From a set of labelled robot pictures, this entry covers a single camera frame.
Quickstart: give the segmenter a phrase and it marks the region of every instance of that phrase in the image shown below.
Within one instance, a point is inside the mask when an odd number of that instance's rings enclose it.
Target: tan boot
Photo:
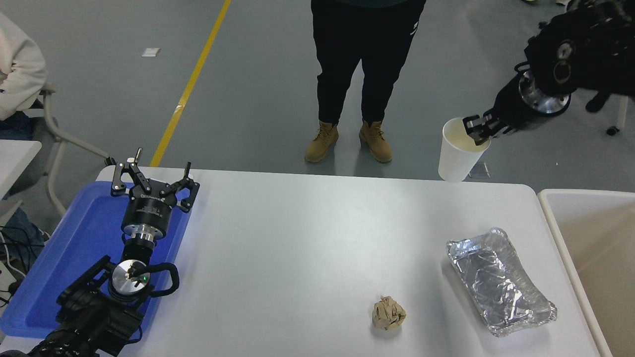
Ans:
[[[370,127],[367,122],[363,122],[359,130],[359,138],[368,144],[370,154],[373,155],[375,160],[381,163],[387,163],[392,160],[391,146],[384,139],[381,121],[374,121]]]
[[[311,163],[322,161],[328,154],[328,147],[335,144],[340,135],[337,133],[337,125],[319,122],[319,131],[317,136],[309,144],[304,158]]]

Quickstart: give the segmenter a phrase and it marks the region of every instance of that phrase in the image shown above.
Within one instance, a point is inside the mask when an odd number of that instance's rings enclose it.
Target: paper cup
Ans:
[[[461,182],[490,146],[488,139],[477,146],[465,132],[463,118],[449,120],[443,126],[439,176],[449,182]]]

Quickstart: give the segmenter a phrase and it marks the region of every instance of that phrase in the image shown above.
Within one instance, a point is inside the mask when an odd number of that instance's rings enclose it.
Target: white bin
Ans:
[[[538,198],[600,354],[635,356],[635,193],[548,189]]]

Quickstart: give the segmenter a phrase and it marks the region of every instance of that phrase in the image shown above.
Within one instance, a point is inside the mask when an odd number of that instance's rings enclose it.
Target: sleeve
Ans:
[[[46,82],[42,52],[0,13],[0,120],[28,109]]]

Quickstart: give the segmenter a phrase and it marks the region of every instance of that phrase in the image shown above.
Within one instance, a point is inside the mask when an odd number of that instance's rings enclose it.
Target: black pants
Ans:
[[[388,8],[359,8],[312,0],[313,38],[322,73],[317,77],[319,120],[337,124],[346,91],[361,60],[361,113],[367,123],[384,120],[394,83],[406,62],[425,0]]]

